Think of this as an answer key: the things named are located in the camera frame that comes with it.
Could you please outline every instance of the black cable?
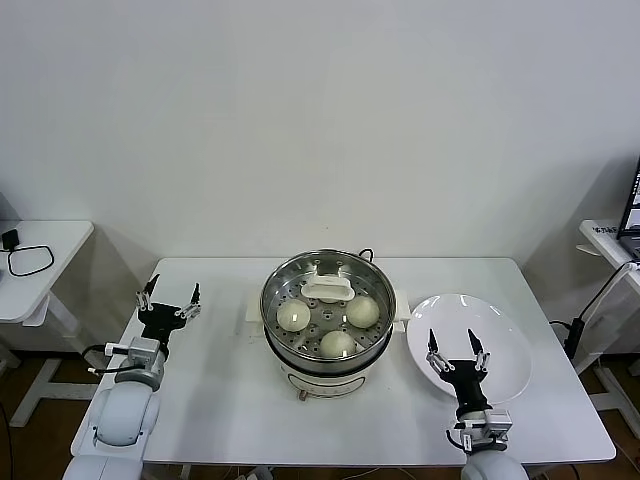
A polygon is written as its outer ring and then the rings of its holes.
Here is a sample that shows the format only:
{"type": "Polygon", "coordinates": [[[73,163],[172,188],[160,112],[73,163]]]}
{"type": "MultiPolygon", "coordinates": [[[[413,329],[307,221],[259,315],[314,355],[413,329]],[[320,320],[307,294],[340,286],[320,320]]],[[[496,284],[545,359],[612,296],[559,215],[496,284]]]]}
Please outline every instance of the black cable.
{"type": "Polygon", "coordinates": [[[11,466],[11,474],[9,476],[10,480],[13,480],[13,442],[11,440],[11,429],[9,428],[9,418],[7,417],[7,412],[4,409],[4,405],[0,403],[0,410],[2,410],[2,418],[4,420],[4,426],[7,430],[7,438],[9,439],[9,465],[11,466]]]}
{"type": "Polygon", "coordinates": [[[36,273],[40,273],[40,272],[44,272],[46,269],[50,268],[54,262],[55,262],[55,257],[53,256],[53,252],[51,251],[51,248],[48,245],[36,245],[33,247],[19,247],[19,248],[14,248],[12,250],[0,250],[0,252],[3,253],[8,253],[9,257],[7,258],[7,264],[9,265],[9,273],[11,275],[13,275],[14,277],[29,277],[31,275],[35,275],[36,273]],[[38,268],[37,270],[33,270],[32,272],[27,272],[27,273],[16,273],[13,271],[13,264],[11,263],[11,256],[16,253],[16,252],[24,252],[26,250],[38,250],[44,248],[47,253],[49,253],[49,256],[51,257],[51,260],[49,261],[49,263],[47,265],[45,265],[42,268],[38,268]]]}
{"type": "Polygon", "coordinates": [[[104,343],[97,345],[89,345],[82,351],[82,358],[84,358],[89,352],[101,352],[104,353],[104,343]]]}
{"type": "Polygon", "coordinates": [[[571,467],[571,470],[573,470],[573,473],[576,474],[576,480],[581,480],[580,479],[580,472],[578,472],[578,469],[576,468],[575,465],[569,465],[571,467]]]}
{"type": "Polygon", "coordinates": [[[473,453],[484,452],[485,450],[493,450],[493,447],[496,443],[498,443],[498,439],[496,437],[491,437],[491,442],[473,447],[473,453]]]}
{"type": "Polygon", "coordinates": [[[554,323],[557,324],[557,325],[562,325],[567,330],[571,330],[571,325],[569,325],[567,322],[561,322],[560,320],[554,320],[552,322],[549,322],[549,325],[553,325],[554,323]]]}
{"type": "Polygon", "coordinates": [[[360,250],[358,256],[361,257],[365,253],[369,254],[369,261],[373,262],[373,250],[371,250],[370,248],[365,248],[364,250],[360,250]]]}
{"type": "Polygon", "coordinates": [[[620,271],[629,263],[635,263],[634,260],[631,260],[629,262],[625,262],[622,265],[620,265],[615,272],[613,272],[613,275],[611,275],[609,277],[609,280],[607,280],[605,282],[604,285],[602,285],[602,288],[600,288],[600,290],[598,290],[598,293],[595,294],[595,296],[591,299],[591,301],[589,303],[587,303],[587,306],[584,307],[584,309],[582,310],[582,313],[580,313],[580,315],[578,315],[578,319],[582,320],[582,317],[584,317],[585,313],[587,313],[587,311],[589,310],[589,308],[591,308],[591,305],[593,305],[595,303],[595,301],[598,299],[598,297],[600,296],[600,294],[602,292],[604,292],[604,290],[609,286],[609,284],[611,283],[611,281],[613,280],[613,278],[620,273],[620,271]]]}
{"type": "Polygon", "coordinates": [[[138,365],[129,365],[128,367],[118,367],[118,368],[96,368],[95,370],[91,370],[92,373],[96,375],[104,375],[105,373],[119,373],[119,372],[128,372],[129,370],[144,370],[144,367],[138,365]]]}
{"type": "Polygon", "coordinates": [[[449,440],[449,443],[464,452],[465,451],[464,447],[460,445],[458,442],[456,442],[453,438],[451,438],[451,432],[449,430],[446,430],[446,433],[447,433],[447,440],[449,440]]]}

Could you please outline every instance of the white plate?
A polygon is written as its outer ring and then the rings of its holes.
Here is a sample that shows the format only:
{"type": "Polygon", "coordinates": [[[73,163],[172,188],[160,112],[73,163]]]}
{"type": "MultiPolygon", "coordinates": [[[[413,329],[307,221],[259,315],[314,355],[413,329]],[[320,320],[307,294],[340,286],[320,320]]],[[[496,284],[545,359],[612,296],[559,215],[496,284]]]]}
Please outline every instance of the white plate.
{"type": "Polygon", "coordinates": [[[443,294],[418,305],[407,326],[407,342],[422,373],[440,390],[455,397],[453,387],[440,380],[426,360],[429,329],[448,360],[473,359],[467,329],[491,353],[489,373],[481,384],[490,404],[520,395],[531,379],[531,347],[513,321],[484,300],[461,294],[443,294]]]}

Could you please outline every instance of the table leg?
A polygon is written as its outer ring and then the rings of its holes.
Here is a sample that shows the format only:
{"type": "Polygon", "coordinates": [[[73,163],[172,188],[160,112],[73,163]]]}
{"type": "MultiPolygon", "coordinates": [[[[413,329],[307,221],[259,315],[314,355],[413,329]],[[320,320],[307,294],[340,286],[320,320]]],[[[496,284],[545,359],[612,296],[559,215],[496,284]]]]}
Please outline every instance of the table leg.
{"type": "Polygon", "coordinates": [[[191,474],[191,465],[182,465],[182,470],[179,477],[174,477],[161,469],[153,468],[153,465],[145,465],[142,470],[143,480],[189,480],[191,474]]]}
{"type": "Polygon", "coordinates": [[[11,353],[2,343],[0,343],[0,359],[4,361],[6,367],[17,368],[20,366],[20,359],[11,353]]]}
{"type": "Polygon", "coordinates": [[[629,373],[634,377],[640,375],[640,360],[636,360],[631,364],[631,366],[629,367],[629,373]]]}
{"type": "Polygon", "coordinates": [[[527,475],[530,478],[543,478],[542,475],[547,473],[553,467],[557,465],[536,465],[535,467],[526,467],[527,475]]]}
{"type": "MultiPolygon", "coordinates": [[[[82,353],[86,347],[96,343],[93,339],[87,338],[88,334],[86,333],[86,329],[82,329],[78,319],[53,292],[49,292],[49,311],[57,320],[53,326],[77,352],[82,353]]],[[[106,362],[93,352],[87,354],[86,360],[94,368],[106,367],[106,362]]]]}
{"type": "Polygon", "coordinates": [[[91,400],[93,398],[98,385],[49,382],[60,366],[60,362],[61,360],[59,359],[48,359],[44,362],[43,367],[38,372],[13,417],[11,417],[9,424],[12,427],[24,427],[41,398],[61,400],[91,400]]]}
{"type": "Polygon", "coordinates": [[[615,375],[608,368],[595,368],[594,373],[607,390],[607,393],[589,395],[593,406],[598,411],[619,410],[636,438],[640,439],[640,414],[629,399],[615,375]]]}

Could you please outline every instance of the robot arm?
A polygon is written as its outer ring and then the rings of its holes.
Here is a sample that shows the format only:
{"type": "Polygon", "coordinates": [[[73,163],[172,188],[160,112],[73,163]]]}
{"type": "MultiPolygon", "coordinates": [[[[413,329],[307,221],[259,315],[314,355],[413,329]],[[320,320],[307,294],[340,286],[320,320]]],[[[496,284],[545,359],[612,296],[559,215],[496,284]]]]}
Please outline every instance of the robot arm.
{"type": "Polygon", "coordinates": [[[200,287],[184,307],[152,303],[156,275],[136,293],[142,336],[129,345],[107,344],[105,355],[127,355],[119,368],[89,369],[96,374],[116,373],[115,385],[103,390],[91,404],[87,428],[78,455],[63,480],[138,480],[144,450],[153,431],[160,398],[154,393],[164,376],[169,357],[169,336],[200,314],[200,287]]]}
{"type": "Polygon", "coordinates": [[[453,429],[459,432],[456,442],[451,431],[449,442],[467,455],[462,469],[463,480],[524,480],[527,473],[520,463],[508,456],[507,432],[513,423],[506,410],[494,410],[487,402],[480,384],[487,376],[490,354],[468,330],[473,360],[448,360],[439,352],[433,330],[429,332],[427,361],[445,382],[453,386],[458,399],[457,422],[453,429]]]}

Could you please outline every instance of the white wall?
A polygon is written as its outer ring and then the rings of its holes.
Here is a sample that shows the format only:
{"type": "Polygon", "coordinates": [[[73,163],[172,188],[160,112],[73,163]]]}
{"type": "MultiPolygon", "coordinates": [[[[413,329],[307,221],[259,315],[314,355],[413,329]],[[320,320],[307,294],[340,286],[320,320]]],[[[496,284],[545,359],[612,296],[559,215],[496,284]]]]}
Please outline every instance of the white wall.
{"type": "Polygon", "coordinates": [[[564,315],[605,272],[573,256],[580,217],[622,208],[640,151],[639,17],[3,2],[0,190],[23,218],[93,220],[140,281],[162,256],[511,256],[564,315]]]}

